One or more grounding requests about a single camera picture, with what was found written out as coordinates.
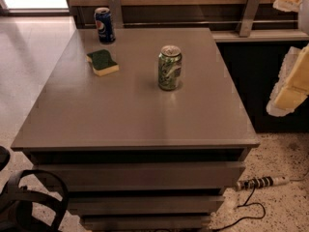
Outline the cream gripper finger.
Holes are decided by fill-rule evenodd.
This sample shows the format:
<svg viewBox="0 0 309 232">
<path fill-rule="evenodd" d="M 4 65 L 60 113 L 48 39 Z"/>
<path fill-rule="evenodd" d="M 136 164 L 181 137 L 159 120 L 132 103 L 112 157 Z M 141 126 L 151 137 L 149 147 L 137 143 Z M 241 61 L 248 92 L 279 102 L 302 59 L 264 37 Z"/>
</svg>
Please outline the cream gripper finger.
<svg viewBox="0 0 309 232">
<path fill-rule="evenodd" d="M 275 0 L 272 7 L 282 12 L 299 12 L 302 0 Z"/>
<path fill-rule="evenodd" d="M 289 49 L 278 77 L 269 97 L 267 113 L 283 117 L 293 113 L 309 96 L 309 45 Z"/>
</svg>

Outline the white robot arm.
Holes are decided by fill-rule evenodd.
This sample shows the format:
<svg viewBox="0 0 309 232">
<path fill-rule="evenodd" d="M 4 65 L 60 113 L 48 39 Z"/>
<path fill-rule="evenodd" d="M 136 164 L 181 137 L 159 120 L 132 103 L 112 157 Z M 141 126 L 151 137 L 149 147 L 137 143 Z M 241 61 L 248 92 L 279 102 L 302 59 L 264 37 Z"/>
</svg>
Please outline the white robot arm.
<svg viewBox="0 0 309 232">
<path fill-rule="evenodd" d="M 275 0 L 273 7 L 298 13 L 298 29 L 309 35 L 309 0 Z M 283 117 L 293 113 L 309 96 L 309 44 L 302 49 L 290 47 L 278 77 L 269 97 L 267 113 Z"/>
</svg>

